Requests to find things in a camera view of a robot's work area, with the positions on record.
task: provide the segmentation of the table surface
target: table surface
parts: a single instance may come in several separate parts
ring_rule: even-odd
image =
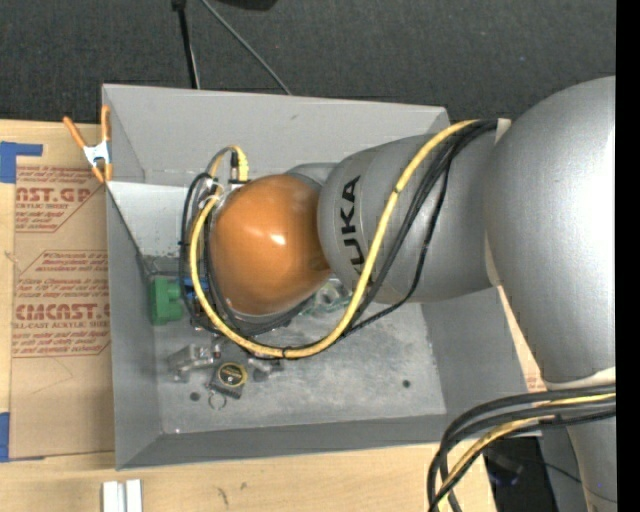
[[[0,121],[3,140],[28,138],[43,130],[53,139],[57,123]],[[85,127],[89,133],[91,126]],[[10,328],[13,291],[15,187],[0,183],[0,412],[9,406]],[[513,315],[507,311],[531,389],[539,386]],[[459,446],[456,453],[468,447]],[[112,452],[47,457],[0,464],[0,503],[6,510],[100,510],[100,484],[143,481],[145,511],[224,510],[426,510],[425,476],[435,444],[273,459],[215,462],[116,472]],[[481,460],[462,480],[458,496],[466,510],[494,511]]]

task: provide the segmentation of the cable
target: cable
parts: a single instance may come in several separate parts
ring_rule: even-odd
[[[358,310],[358,312],[356,313],[355,317],[354,317],[354,322],[358,320],[358,318],[364,313],[365,309],[367,308],[367,306],[369,306],[369,304],[375,299],[375,296],[377,295],[378,291],[380,290],[380,288],[382,287],[382,285],[384,284],[384,280],[389,272],[389,270],[391,269],[391,266],[393,265],[395,258],[400,250],[400,248],[402,247],[402,244],[404,243],[405,238],[407,237],[411,227],[413,226],[413,223],[415,221],[415,219],[418,216],[418,213],[420,212],[420,209],[422,208],[422,206],[424,205],[424,202],[426,201],[427,197],[429,196],[431,190],[433,189],[434,185],[436,184],[437,180],[444,174],[444,182],[442,184],[442,188],[440,191],[440,194],[436,200],[436,206],[434,208],[434,212],[431,216],[429,225],[427,227],[427,231],[425,234],[425,238],[424,241],[422,243],[422,247],[420,250],[420,255],[418,257],[418,263],[416,265],[416,271],[414,274],[414,278],[413,278],[413,282],[411,283],[411,286],[409,287],[409,291],[407,292],[407,294],[396,304],[393,304],[389,307],[387,307],[386,309],[384,309],[383,311],[369,317],[368,319],[364,320],[363,322],[351,327],[348,330],[347,334],[351,334],[357,330],[362,329],[363,327],[366,327],[367,325],[370,325],[371,323],[379,320],[380,318],[392,313],[393,311],[395,311],[396,309],[398,309],[400,306],[402,306],[407,300],[409,300],[409,298],[411,298],[411,296],[413,295],[413,293],[415,292],[416,288],[418,287],[418,284],[420,283],[420,278],[422,276],[422,269],[424,267],[424,262],[426,260],[426,256],[427,256],[427,251],[429,249],[429,245],[431,244],[431,239],[433,238],[433,234],[435,232],[435,226],[436,223],[438,221],[439,215],[440,215],[440,211],[442,209],[442,205],[444,204],[444,198],[445,198],[445,194],[446,194],[446,190],[447,190],[447,184],[448,184],[448,179],[449,179],[449,170],[451,167],[451,164],[453,162],[453,159],[473,140],[475,140],[479,135],[486,133],[488,131],[491,130],[495,130],[497,126],[497,121],[483,121],[483,122],[479,122],[479,123],[474,123],[473,125],[471,125],[471,127],[467,127],[467,132],[466,133],[460,133],[456,136],[455,141],[451,144],[451,146],[449,148],[445,148],[443,151],[440,152],[440,154],[438,155],[438,159],[436,159],[436,161],[434,161],[434,171],[431,173],[427,173],[424,178],[423,181],[420,183],[420,185],[418,186],[418,190],[413,198],[413,201],[411,203],[411,205],[409,206],[409,210],[408,210],[408,214],[405,217],[403,224],[401,225],[398,234],[396,236],[396,239],[393,243],[393,246],[391,248],[391,251],[389,252],[389,255],[387,256],[387,259],[384,262],[384,265],[382,266],[382,268],[380,269],[380,272],[378,273],[378,277],[376,278],[375,282],[373,283],[373,285],[371,286],[371,288],[369,289],[369,292],[367,294],[367,297],[365,298],[365,300],[363,301],[363,303],[360,305],[360,308]]]
[[[267,73],[269,73],[271,75],[271,77],[277,82],[277,84],[280,86],[280,88],[287,93],[289,96],[292,95],[291,91],[289,90],[289,88],[284,84],[284,82],[282,80],[280,80],[280,77],[276,74],[276,72],[271,69],[271,67],[269,66],[269,64],[266,63],[266,61],[260,57],[260,55],[258,54],[258,52],[256,52],[251,45],[245,41],[245,39],[238,34],[238,32],[236,32],[236,30],[229,25],[229,23],[227,22],[227,20],[225,20],[219,13],[217,10],[215,10],[213,8],[213,6],[207,1],[207,0],[200,0],[202,2],[202,5],[204,5],[211,14],[214,15],[214,17],[220,22],[220,24],[226,28],[233,37],[236,38],[236,40],[242,45],[244,46],[247,51],[254,56],[254,58],[260,63],[262,64],[262,67],[265,69],[265,71]]]
[[[240,146],[236,146],[235,144],[226,146],[222,148],[220,151],[218,151],[215,155],[213,155],[213,157],[211,158],[211,160],[209,161],[206,167],[207,174],[209,174],[211,178],[214,178],[216,175],[216,172],[218,171],[218,167],[220,167],[222,158],[224,157],[224,155],[226,155],[229,152],[232,153],[232,158],[233,158],[233,154],[237,155],[238,181],[240,182],[249,181],[249,159],[247,158],[247,155],[244,153],[244,151],[242,151]]]
[[[548,428],[558,428],[558,427],[566,427],[572,425],[580,425],[583,423],[589,423],[592,421],[599,421],[611,418],[616,415],[615,407],[610,408],[610,410],[601,413],[588,414],[579,416],[576,418],[554,418],[552,420],[547,421],[538,421],[530,425],[524,425],[521,422],[513,422],[511,425],[502,425],[500,427],[501,435],[496,437],[498,433],[498,429],[495,429],[491,432],[492,441],[494,442],[497,439],[502,439],[504,437],[512,437],[513,435],[520,435],[527,432],[531,432],[539,429],[548,429]],[[464,474],[469,470],[473,462],[482,454],[482,449],[470,449],[468,452],[468,457],[465,457],[465,462],[460,467],[457,468],[456,473],[453,471],[450,475],[450,478],[444,484],[438,494],[435,496],[433,500],[430,500],[431,505],[429,506],[428,512],[434,512],[438,510],[439,504],[442,502],[447,495],[450,495],[453,491],[453,488],[458,484],[458,482],[462,479]]]
[[[552,402],[541,404],[535,408],[519,409],[506,413],[484,417],[478,421],[471,422],[476,418],[486,416],[486,414],[505,408],[512,408],[518,405],[530,405],[540,401],[555,399]],[[442,479],[449,477],[447,467],[447,456],[449,451],[461,440],[470,435],[483,431],[487,428],[502,425],[512,420],[530,420],[539,418],[542,414],[577,414],[588,409],[606,409],[615,406],[615,385],[591,386],[582,389],[567,389],[558,391],[545,391],[541,393],[530,393],[506,397],[492,402],[482,404],[467,411],[454,420],[442,437],[440,450],[434,457],[429,467],[427,476],[427,496],[430,503],[435,498],[435,478],[438,469],[441,470]],[[453,493],[449,496],[453,510],[460,510]]]
[[[398,201],[398,197],[400,193],[404,190],[409,179],[418,168],[418,166],[422,163],[422,161],[431,153],[431,151],[437,147],[439,143],[446,140],[449,136],[461,130],[465,126],[471,124],[473,121],[464,121],[461,123],[457,123],[452,125],[445,130],[441,131],[437,135],[435,135],[432,139],[430,139],[427,143],[425,143],[418,153],[411,160],[409,165],[405,168],[405,170],[400,175],[396,186],[393,191],[389,195],[387,199],[387,203],[385,205],[384,211],[380,217],[380,221],[378,223],[378,227],[376,229],[373,241],[371,243],[371,247],[369,249],[369,254],[365,260],[364,267],[362,269],[362,274],[360,275],[360,279],[356,285],[356,289],[351,297],[351,301],[347,306],[343,317],[339,321],[338,325],[333,329],[333,331],[327,335],[326,337],[318,340],[311,345],[307,345],[305,347],[294,347],[294,348],[280,348],[273,347],[270,345],[265,345],[259,343],[253,339],[248,339],[240,336],[238,333],[234,332],[230,329],[224,321],[217,315],[217,313],[213,310],[211,305],[209,304],[198,278],[198,270],[197,270],[197,245],[198,238],[202,231],[204,221],[207,216],[211,213],[213,208],[215,207],[215,202],[209,202],[204,209],[198,214],[195,219],[195,224],[193,228],[193,233],[191,235],[191,243],[189,245],[189,265],[191,270],[191,278],[193,280],[194,291],[200,301],[204,311],[206,312],[209,319],[215,325],[216,328],[220,330],[225,336],[229,339],[243,347],[245,350],[248,350],[252,353],[262,354],[270,357],[276,358],[286,358],[286,359],[299,359],[302,357],[309,357],[315,355],[325,348],[331,346],[345,331],[345,329],[350,324],[353,315],[355,314],[360,300],[362,299],[366,287],[369,282],[369,278],[373,271],[373,265],[375,264],[376,258],[378,256],[378,252],[380,250],[384,234],[386,232],[387,226],[389,224],[391,214],[396,206]]]
[[[189,190],[187,191],[187,196],[184,202],[184,209],[182,211],[182,222],[180,224],[180,250],[178,257],[178,285],[180,287],[180,296],[182,297],[182,302],[184,302],[185,307],[187,308],[187,312],[192,320],[196,323],[198,327],[205,329],[210,333],[218,333],[217,329],[212,329],[210,325],[206,322],[203,322],[200,317],[195,314],[193,307],[191,305],[191,301],[187,299],[187,291],[185,287],[185,273],[184,273],[184,264],[187,258],[187,248],[188,242],[187,231],[188,231],[188,223],[189,223],[189,208],[191,204],[191,199],[196,190],[199,188],[202,181],[210,179],[208,173],[201,173],[195,177],[195,179],[191,182],[189,186]]]
[[[184,53],[187,57],[187,66],[189,68],[189,79],[191,81],[191,88],[200,89],[200,73],[198,72],[196,57],[193,54],[193,47],[191,46],[191,41],[189,38],[189,25],[187,24],[187,15],[185,14],[186,5],[186,0],[171,0],[171,7],[178,13],[178,19],[180,21],[180,32],[182,33],[182,44],[184,46]]]

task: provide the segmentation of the wire bundle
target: wire bundle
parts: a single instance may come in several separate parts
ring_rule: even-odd
[[[444,176],[442,188],[440,189],[440,193],[436,200],[436,206],[433,215],[431,216],[429,225],[427,227],[427,231],[422,242],[422,246],[420,249],[420,255],[418,257],[418,263],[416,265],[416,270],[414,274],[413,281],[411,286],[409,287],[409,291],[407,294],[396,304],[393,304],[384,310],[380,311],[376,315],[373,315],[366,320],[360,322],[359,324],[355,324],[350,326],[350,328],[345,333],[345,336],[351,334],[357,330],[366,327],[367,325],[379,320],[380,318],[392,313],[400,306],[402,306],[407,300],[413,295],[418,284],[420,283],[420,277],[422,276],[422,269],[424,267],[424,262],[426,260],[427,252],[429,246],[431,244],[431,239],[433,238],[433,234],[435,232],[435,227],[440,216],[440,212],[442,210],[442,205],[444,204],[444,198],[447,191],[447,185],[449,182],[449,171],[451,170],[451,164],[453,159],[460,154],[460,152],[469,145],[473,140],[477,139],[483,133],[487,133],[489,131],[493,131],[497,128],[498,121],[497,120],[479,120],[473,121],[468,124],[460,131],[458,131],[454,136],[447,138],[443,143],[442,147],[439,148],[440,151],[438,155],[433,160],[428,172],[423,177],[422,181],[418,185],[418,189],[411,201],[409,209],[407,211],[407,215],[400,226],[398,234],[396,235],[395,240],[393,241],[393,245],[391,246],[391,250],[387,259],[385,260],[378,276],[376,277],[375,282],[372,283],[371,287],[368,290],[367,295],[365,296],[362,304],[358,308],[356,312],[353,323],[355,323],[365,312],[367,307],[371,304],[371,302],[375,299],[378,291],[380,290],[382,284],[384,283],[385,278],[387,277],[391,266],[393,265],[396,256],[400,252],[404,240],[406,239],[413,223],[418,216],[421,208],[423,207],[427,197],[438,183],[438,180]]]
[[[431,462],[427,475],[429,512],[439,510],[439,504],[447,497],[454,512],[461,512],[453,489],[487,446],[496,440],[603,420],[615,414],[615,384],[527,393],[474,407],[449,425]],[[461,441],[485,431],[449,472],[449,452]],[[442,485],[436,492],[438,473]]]

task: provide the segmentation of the dark floor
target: dark floor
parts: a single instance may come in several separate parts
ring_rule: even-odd
[[[212,3],[296,95],[516,118],[616,72],[615,0]],[[282,93],[198,0],[187,16],[203,88]],[[0,2],[0,118],[95,122],[103,82],[189,87],[171,0]],[[529,460],[497,487],[500,510],[553,511],[536,442],[511,446],[501,450]]]

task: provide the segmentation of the blue tape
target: blue tape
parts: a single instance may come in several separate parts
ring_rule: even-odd
[[[42,148],[42,144],[0,142],[0,183],[15,183],[16,158],[18,156],[42,156]]]
[[[0,413],[0,462],[9,461],[9,413]]]

